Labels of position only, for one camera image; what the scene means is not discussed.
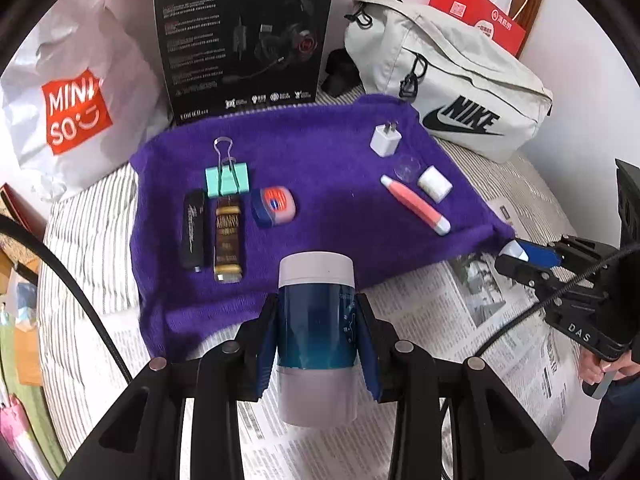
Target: pink pen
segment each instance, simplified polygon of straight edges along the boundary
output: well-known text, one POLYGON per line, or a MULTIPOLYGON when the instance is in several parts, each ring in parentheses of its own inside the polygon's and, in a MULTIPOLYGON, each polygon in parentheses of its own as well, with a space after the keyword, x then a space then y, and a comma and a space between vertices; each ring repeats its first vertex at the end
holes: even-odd
POLYGON ((416 195, 404 184, 400 184, 396 180, 383 175, 380 182, 389 190, 396 200, 406 208, 416 213, 423 222, 426 222, 440 236, 444 236, 451 231, 449 220, 444 218, 433 207, 416 195))

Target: person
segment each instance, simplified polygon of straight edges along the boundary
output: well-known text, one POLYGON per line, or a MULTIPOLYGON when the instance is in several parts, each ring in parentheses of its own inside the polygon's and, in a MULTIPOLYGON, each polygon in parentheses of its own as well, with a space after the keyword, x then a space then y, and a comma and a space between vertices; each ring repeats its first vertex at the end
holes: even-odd
MULTIPOLYGON (((631 351, 613 363, 601 361, 585 348, 580 350, 581 380, 599 383, 604 374, 616 371, 613 382, 600 402, 591 432, 589 471, 568 463, 574 478, 597 480, 609 468, 640 417, 640 364, 631 360, 631 351)), ((640 479, 640 449, 618 480, 640 479)))

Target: pants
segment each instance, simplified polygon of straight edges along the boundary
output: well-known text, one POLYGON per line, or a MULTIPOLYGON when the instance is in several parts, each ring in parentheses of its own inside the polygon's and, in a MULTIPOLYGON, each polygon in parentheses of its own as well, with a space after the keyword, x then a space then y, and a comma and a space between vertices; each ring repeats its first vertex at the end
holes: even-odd
MULTIPOLYGON (((604 473, 626 442, 640 417, 640 380, 614 381, 600 402, 596 425, 591 433, 589 472, 577 464, 567 464, 574 478, 597 480, 604 473)), ((618 480, 640 479, 640 450, 618 480)))

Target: striped fabric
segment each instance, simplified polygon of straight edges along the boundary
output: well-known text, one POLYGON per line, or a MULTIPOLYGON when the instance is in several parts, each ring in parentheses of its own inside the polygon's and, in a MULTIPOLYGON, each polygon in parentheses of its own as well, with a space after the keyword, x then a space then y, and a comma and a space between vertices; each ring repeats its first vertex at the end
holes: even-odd
MULTIPOLYGON (((349 104, 357 88, 318 104, 349 104)), ((439 141, 485 200, 513 203, 532 240, 544 243, 573 229, 542 178, 517 153, 496 164, 465 148, 439 141)), ((78 280, 99 314, 139 306, 129 237, 137 201, 137 176, 127 164, 85 192, 53 206, 45 243, 78 280)), ((78 365, 75 330, 82 309, 58 277, 43 267, 38 287, 40 359, 44 389, 60 444, 68 458, 92 429, 78 365)))

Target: nike swoosh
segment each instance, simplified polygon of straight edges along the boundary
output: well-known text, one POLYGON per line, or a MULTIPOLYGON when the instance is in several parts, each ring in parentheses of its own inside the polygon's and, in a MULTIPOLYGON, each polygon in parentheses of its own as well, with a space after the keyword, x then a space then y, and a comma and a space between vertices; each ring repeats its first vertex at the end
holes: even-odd
POLYGON ((424 116, 422 120, 422 126, 428 130, 435 130, 437 132, 452 132, 456 134, 475 134, 475 135, 497 135, 503 137, 503 134, 497 134, 495 132, 486 132, 484 130, 469 128, 468 126, 454 126, 453 124, 445 124, 438 117, 438 113, 444 108, 437 108, 424 116))

